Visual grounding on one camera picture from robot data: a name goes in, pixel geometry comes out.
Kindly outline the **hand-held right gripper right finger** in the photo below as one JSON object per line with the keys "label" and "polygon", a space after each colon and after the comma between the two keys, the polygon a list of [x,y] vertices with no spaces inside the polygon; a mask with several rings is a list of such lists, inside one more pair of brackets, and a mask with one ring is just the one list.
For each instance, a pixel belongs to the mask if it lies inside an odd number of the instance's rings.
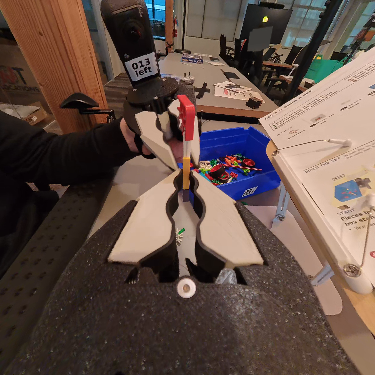
{"label": "hand-held right gripper right finger", "polygon": [[263,265],[236,201],[197,172],[191,172],[194,211],[199,216],[195,256],[201,267]]}

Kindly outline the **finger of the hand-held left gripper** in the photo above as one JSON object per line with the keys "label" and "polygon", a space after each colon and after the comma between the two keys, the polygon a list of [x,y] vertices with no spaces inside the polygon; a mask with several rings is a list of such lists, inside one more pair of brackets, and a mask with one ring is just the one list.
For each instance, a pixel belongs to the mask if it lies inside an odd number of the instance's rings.
{"label": "finger of the hand-held left gripper", "polygon": [[163,132],[156,126],[157,114],[150,111],[142,111],[135,114],[140,138],[145,146],[167,167],[179,170],[171,147],[166,143]]}
{"label": "finger of the hand-held left gripper", "polygon": [[[172,138],[176,139],[179,142],[183,142],[183,134],[180,129],[181,126],[181,119],[179,118],[180,112],[178,110],[180,107],[180,101],[174,100],[168,106],[168,114],[170,117],[170,128],[172,133]],[[199,122],[196,113],[194,113],[194,138],[191,141],[191,162],[193,163],[194,167],[199,167],[199,159],[200,159],[200,133],[199,133]]]}

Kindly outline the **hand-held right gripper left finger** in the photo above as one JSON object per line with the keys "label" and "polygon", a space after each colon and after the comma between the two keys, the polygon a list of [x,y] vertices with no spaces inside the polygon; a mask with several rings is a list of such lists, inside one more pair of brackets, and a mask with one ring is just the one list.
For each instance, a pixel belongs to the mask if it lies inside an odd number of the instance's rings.
{"label": "hand-held right gripper left finger", "polygon": [[175,182],[181,170],[174,171],[136,200],[136,205],[120,233],[107,261],[134,266],[156,266],[169,240],[176,251],[175,230],[167,202],[177,192]]}

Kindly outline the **colourful construction toy model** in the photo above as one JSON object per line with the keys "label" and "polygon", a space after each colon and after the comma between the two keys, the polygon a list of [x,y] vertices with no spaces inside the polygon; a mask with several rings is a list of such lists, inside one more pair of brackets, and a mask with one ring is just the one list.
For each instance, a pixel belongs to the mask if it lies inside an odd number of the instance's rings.
{"label": "colourful construction toy model", "polygon": [[191,164],[191,141],[194,138],[194,113],[195,107],[185,95],[178,95],[180,101],[179,118],[181,119],[180,129],[183,134],[183,178],[182,178],[182,200],[189,201],[190,192],[190,164]]}

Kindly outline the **blue parts bin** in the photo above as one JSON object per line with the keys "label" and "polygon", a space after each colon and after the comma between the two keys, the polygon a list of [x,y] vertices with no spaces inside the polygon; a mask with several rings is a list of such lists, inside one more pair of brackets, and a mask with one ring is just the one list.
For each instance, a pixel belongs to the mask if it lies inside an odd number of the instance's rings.
{"label": "blue parts bin", "polygon": [[280,177],[266,155],[270,139],[254,127],[230,128],[203,132],[200,137],[200,160],[209,161],[226,155],[242,154],[261,168],[251,177],[242,177],[218,187],[234,200],[240,200],[279,187]]}

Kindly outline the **person's left hand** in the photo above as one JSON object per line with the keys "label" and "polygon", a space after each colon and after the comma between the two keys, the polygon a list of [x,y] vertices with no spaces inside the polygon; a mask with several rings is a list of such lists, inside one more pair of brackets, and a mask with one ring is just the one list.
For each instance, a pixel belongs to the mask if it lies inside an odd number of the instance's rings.
{"label": "person's left hand", "polygon": [[[135,133],[128,127],[124,118],[122,118],[120,121],[120,129],[131,152],[137,155],[141,155],[146,159],[154,159],[156,157],[144,144],[142,144],[141,151],[138,150],[138,147],[135,143]],[[167,140],[167,143],[171,147],[176,162],[182,163],[183,142],[172,137],[171,139]]]}

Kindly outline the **white document stand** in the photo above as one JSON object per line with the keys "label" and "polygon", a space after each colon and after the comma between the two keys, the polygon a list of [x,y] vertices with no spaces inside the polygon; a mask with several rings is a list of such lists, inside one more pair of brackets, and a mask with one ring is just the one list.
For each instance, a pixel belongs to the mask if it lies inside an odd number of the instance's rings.
{"label": "white document stand", "polygon": [[340,268],[331,257],[331,253],[321,241],[319,233],[310,225],[298,201],[293,197],[293,192],[284,182],[285,178],[278,168],[278,163],[274,162],[274,157],[278,153],[270,138],[266,146],[266,154],[282,183],[278,206],[271,208],[251,207],[250,211],[258,215],[266,227],[297,257],[304,272],[311,279],[315,291],[318,292],[324,312],[335,315],[342,310],[342,302],[338,292],[333,291],[333,284],[330,280],[333,275],[336,275],[341,278],[341,283],[345,285],[343,289],[357,314],[374,335],[375,282],[372,283],[366,276],[362,276],[361,268],[358,265],[346,264],[343,268]]}

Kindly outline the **pile of colourful construction pieces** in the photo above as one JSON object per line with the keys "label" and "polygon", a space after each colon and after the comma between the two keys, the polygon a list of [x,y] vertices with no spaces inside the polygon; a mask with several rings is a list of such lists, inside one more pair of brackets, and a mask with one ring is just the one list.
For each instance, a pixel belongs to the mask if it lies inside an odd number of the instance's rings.
{"label": "pile of colourful construction pieces", "polygon": [[[201,161],[199,167],[196,168],[196,171],[199,175],[207,179],[211,184],[215,186],[225,185],[231,182],[236,182],[242,177],[251,177],[258,172],[262,172],[261,168],[256,168],[256,166],[252,168],[244,168],[241,166],[241,162],[246,157],[242,154],[234,154],[234,155],[226,155],[224,157],[219,157],[216,159],[211,159],[209,161]],[[215,166],[216,164],[223,164],[226,171],[230,175],[230,179],[228,183],[221,184],[218,181],[214,180],[210,175],[209,171]]]}

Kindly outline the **printed paper stack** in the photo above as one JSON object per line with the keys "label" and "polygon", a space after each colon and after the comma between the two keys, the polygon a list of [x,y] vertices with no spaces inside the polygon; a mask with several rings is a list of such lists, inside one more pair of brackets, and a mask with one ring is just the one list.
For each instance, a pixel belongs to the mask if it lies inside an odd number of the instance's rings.
{"label": "printed paper stack", "polygon": [[250,87],[235,84],[233,82],[225,81],[213,85],[214,95],[218,97],[225,97],[230,99],[238,99],[248,101],[250,98],[259,99],[264,102],[259,92],[254,91]]}

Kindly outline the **black perforated board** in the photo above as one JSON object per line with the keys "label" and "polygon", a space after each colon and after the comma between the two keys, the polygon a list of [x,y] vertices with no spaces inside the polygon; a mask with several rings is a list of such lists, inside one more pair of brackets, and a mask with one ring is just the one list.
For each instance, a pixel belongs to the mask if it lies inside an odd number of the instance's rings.
{"label": "black perforated board", "polygon": [[61,273],[87,239],[116,171],[68,187],[1,279],[1,374],[28,340]]}

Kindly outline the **cardboard box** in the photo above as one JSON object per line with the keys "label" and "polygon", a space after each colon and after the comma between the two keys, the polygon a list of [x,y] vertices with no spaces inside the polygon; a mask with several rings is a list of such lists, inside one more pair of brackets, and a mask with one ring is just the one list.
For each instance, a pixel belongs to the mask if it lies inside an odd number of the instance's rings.
{"label": "cardboard box", "polygon": [[48,113],[39,101],[29,105],[15,105],[1,102],[0,110],[15,118],[22,119],[32,126],[48,117]]}

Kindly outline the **printed instruction sheet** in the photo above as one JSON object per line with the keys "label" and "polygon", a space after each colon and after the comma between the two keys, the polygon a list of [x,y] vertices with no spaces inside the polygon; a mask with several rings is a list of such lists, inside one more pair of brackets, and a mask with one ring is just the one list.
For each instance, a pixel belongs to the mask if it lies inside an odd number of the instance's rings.
{"label": "printed instruction sheet", "polygon": [[374,283],[374,48],[260,119],[284,182],[343,268]]}

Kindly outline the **black flat screen monitor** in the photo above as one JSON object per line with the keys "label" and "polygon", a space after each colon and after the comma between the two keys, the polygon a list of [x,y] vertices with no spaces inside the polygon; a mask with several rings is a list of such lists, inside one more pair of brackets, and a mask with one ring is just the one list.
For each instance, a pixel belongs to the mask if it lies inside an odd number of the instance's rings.
{"label": "black flat screen monitor", "polygon": [[253,29],[271,27],[270,44],[281,43],[292,12],[292,10],[288,9],[248,4],[239,39],[247,39]]}

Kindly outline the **black pole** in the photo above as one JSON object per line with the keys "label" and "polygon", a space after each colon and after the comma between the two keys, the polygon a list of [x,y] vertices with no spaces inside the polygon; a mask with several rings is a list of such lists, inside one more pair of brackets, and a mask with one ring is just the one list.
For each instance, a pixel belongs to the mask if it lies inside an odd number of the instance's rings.
{"label": "black pole", "polygon": [[306,75],[308,68],[312,63],[312,60],[321,45],[321,42],[323,41],[337,11],[341,6],[341,3],[342,0],[326,1],[326,9],[320,15],[320,22],[316,27],[312,39],[307,46],[301,63],[298,65],[298,68],[292,78],[291,83],[288,85],[287,91],[283,97],[283,100],[281,101],[281,105],[286,104],[295,96],[302,79]]}

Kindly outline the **green storage tub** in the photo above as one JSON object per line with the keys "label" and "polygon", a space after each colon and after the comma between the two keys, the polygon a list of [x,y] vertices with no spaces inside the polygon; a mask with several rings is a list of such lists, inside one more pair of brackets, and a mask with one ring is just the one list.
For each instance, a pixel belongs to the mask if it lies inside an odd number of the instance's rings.
{"label": "green storage tub", "polygon": [[323,59],[321,54],[317,54],[312,60],[312,63],[308,68],[308,71],[305,74],[304,78],[307,80],[312,80],[315,83],[319,83],[331,73],[342,67],[343,63],[344,59],[327,60]]}

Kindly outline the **wooden post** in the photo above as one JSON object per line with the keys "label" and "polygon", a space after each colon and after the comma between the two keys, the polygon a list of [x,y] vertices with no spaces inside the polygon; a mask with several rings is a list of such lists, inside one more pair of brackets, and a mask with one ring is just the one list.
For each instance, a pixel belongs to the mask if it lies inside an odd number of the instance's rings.
{"label": "wooden post", "polygon": [[2,0],[0,6],[62,132],[84,132],[106,123],[104,114],[60,108],[76,92],[107,108],[82,1]]}

